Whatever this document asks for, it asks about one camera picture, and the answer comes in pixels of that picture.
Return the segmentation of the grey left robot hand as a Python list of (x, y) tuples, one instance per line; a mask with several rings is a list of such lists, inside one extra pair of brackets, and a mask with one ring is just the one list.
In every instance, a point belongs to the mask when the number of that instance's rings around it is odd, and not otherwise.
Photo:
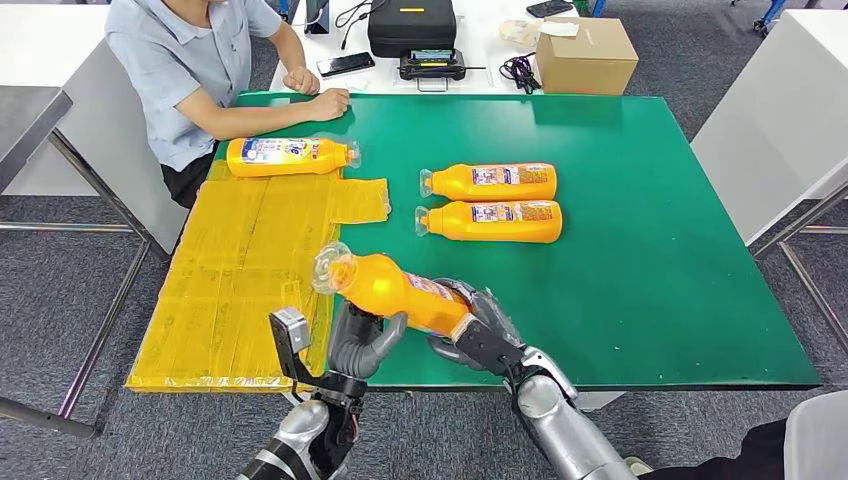
[(327, 366), (331, 371), (367, 380), (402, 338), (407, 320), (405, 312), (386, 318), (344, 300), (333, 320)]

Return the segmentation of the person's left hand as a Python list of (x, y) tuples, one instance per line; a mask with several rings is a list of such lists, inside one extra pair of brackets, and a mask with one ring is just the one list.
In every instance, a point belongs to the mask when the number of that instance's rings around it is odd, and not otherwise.
[(319, 79), (303, 66), (290, 69), (283, 77), (283, 85), (303, 95), (317, 95), (320, 92)]

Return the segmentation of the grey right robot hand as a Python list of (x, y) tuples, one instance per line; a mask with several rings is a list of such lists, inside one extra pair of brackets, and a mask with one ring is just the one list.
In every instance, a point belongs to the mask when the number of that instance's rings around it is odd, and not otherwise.
[(473, 370), (507, 377), (520, 363), (526, 344), (491, 291), (448, 278), (438, 278), (435, 282), (458, 293), (470, 313), (462, 317), (448, 337), (428, 336), (432, 351)]

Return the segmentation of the person's right hand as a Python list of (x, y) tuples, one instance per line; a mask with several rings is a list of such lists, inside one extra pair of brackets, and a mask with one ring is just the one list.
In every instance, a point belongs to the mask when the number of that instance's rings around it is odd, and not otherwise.
[(309, 121), (330, 121), (344, 115), (350, 103), (347, 89), (329, 88), (307, 102), (307, 118)]

